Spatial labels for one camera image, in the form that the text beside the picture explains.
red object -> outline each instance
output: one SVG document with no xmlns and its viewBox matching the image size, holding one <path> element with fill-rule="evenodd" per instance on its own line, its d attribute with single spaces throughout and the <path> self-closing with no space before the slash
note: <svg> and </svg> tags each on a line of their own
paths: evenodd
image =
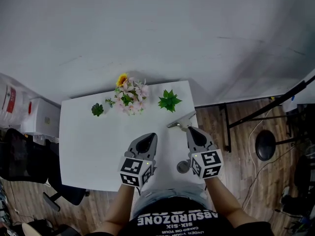
<svg viewBox="0 0 315 236">
<path fill-rule="evenodd" d="M 6 108 L 6 111 L 9 113 L 13 112 L 14 104 L 15 104 L 15 96 L 16 96 L 16 91 L 14 88 L 11 88 L 11 96 L 8 103 L 8 107 Z"/>
<path fill-rule="evenodd" d="M 29 115 L 31 114 L 32 112 L 32 102 L 30 101 L 30 104 L 29 104 Z"/>
</svg>

white table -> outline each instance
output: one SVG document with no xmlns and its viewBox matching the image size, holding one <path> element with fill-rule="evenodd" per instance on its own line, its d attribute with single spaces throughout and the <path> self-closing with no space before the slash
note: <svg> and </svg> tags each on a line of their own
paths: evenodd
<svg viewBox="0 0 315 236">
<path fill-rule="evenodd" d="M 120 157 L 130 143 L 147 133 L 157 134 L 157 170 L 142 190 L 149 188 L 174 188 L 174 183 L 204 183 L 193 175 L 177 172 L 180 161 L 188 159 L 186 133 L 167 124 L 192 112 L 194 105 L 188 81 L 149 86 L 150 96 L 146 109 L 140 115 L 128 116 L 115 107 L 93 116 L 91 108 L 98 102 L 105 105 L 106 98 L 114 92 L 105 92 L 62 102 L 60 119 L 60 167 L 65 185 L 103 191 L 117 191 L 121 185 L 118 173 Z M 182 100 L 171 113 L 158 106 L 164 90 L 173 89 Z M 197 125 L 196 116 L 191 118 Z"/>
</svg>

shirt sleeve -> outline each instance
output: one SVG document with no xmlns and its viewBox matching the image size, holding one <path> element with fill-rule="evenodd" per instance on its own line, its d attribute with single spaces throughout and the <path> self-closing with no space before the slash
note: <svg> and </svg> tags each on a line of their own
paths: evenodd
<svg viewBox="0 0 315 236">
<path fill-rule="evenodd" d="M 241 225 L 234 229 L 236 235 L 274 236 L 268 222 L 253 222 Z"/>
<path fill-rule="evenodd" d="M 103 232 L 96 232 L 96 233 L 85 234 L 85 236 L 113 236 L 113 235 L 108 234 L 108 233 L 103 233 Z"/>
</svg>

round black stool seat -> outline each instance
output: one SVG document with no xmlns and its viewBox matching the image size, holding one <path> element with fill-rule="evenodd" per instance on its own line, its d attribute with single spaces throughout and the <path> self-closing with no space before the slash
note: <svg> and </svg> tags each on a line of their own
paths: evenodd
<svg viewBox="0 0 315 236">
<path fill-rule="evenodd" d="M 256 154 L 261 161 L 268 161 L 276 151 L 276 138 L 269 130 L 261 131 L 256 137 Z"/>
</svg>

forearm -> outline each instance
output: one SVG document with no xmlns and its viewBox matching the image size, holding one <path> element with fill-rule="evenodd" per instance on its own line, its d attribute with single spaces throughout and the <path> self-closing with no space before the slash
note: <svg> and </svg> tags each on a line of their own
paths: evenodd
<svg viewBox="0 0 315 236">
<path fill-rule="evenodd" d="M 216 211 L 223 216 L 242 209 L 237 199 L 217 177 L 205 179 L 211 200 Z"/>
<path fill-rule="evenodd" d="M 106 213 L 105 221 L 125 225 L 130 220 L 134 187 L 122 184 L 114 202 Z"/>
</svg>

